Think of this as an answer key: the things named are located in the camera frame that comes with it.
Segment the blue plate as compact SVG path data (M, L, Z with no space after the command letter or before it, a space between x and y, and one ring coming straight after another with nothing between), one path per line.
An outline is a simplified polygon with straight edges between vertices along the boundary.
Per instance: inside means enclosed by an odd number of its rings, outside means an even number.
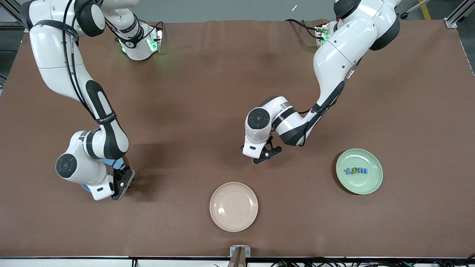
M104 164L110 165L114 169L121 169L121 167L124 165L124 160L122 158L120 158L120 159L100 159L100 162L103 162ZM91 192L89 187L86 184L81 184L81 187L85 191Z

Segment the beige plate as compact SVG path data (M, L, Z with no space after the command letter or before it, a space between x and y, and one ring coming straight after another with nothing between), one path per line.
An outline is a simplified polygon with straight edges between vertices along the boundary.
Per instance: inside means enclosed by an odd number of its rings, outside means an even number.
M258 209L254 191L235 181L219 186L209 202L213 222L227 232L240 232L249 228L257 217Z

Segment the green plate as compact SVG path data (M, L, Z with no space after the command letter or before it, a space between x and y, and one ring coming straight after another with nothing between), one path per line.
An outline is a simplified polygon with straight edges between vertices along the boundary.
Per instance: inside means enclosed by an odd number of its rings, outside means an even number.
M350 174L344 171L353 167L367 168L368 174ZM382 185L384 173L380 161L372 153L358 148L344 151L337 159L338 181L351 193L367 195L377 191Z

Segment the brown table mat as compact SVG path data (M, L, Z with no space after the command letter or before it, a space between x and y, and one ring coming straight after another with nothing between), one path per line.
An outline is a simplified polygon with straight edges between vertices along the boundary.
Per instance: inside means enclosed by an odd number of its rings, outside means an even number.
M55 172L77 131L97 124L43 82L28 35L0 97L0 257L467 257L475 253L475 77L458 32L441 20L401 23L369 51L304 147L254 165L245 118L266 98L298 111L316 102L315 41L289 22L165 26L159 54L127 58L110 32L80 40L130 140L135 180L120 201L95 201ZM348 191L338 157L358 148L384 173L377 191ZM249 186L258 214L220 229L214 191Z

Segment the office chair caster leg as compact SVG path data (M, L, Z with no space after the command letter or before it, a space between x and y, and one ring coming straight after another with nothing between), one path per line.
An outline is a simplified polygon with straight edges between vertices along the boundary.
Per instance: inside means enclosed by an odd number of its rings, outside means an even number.
M402 12L402 14L399 15L399 18L401 20L406 20L409 17L409 14L412 14L416 12L417 10L420 10L423 20L431 20L429 9L426 5L430 1L431 0L417 0L418 3L414 5L413 7L409 8L408 10Z

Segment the left arm base connector bracket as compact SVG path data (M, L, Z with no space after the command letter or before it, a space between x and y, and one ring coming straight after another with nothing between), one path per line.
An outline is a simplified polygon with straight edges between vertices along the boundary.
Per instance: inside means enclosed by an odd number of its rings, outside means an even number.
M323 25L315 26L314 27L314 32L316 36L316 45L317 47L321 47L324 42L327 41L327 39L330 37L331 32L330 32L330 24L326 23Z

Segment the right arm base connector bracket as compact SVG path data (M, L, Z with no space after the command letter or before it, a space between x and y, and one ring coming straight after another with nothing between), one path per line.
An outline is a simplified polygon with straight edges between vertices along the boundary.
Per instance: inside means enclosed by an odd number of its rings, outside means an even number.
M152 53L159 52L163 39L163 29L158 26L150 26L150 31L146 36L147 43Z

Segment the aluminium frame post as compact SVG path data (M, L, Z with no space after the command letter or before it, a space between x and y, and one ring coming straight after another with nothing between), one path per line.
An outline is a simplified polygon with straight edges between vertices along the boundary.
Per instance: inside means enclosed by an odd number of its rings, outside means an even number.
M444 18L448 29L457 28L456 23L463 17L467 17L475 8L475 0L463 0L449 15Z
M0 0L0 29L24 28L17 0Z

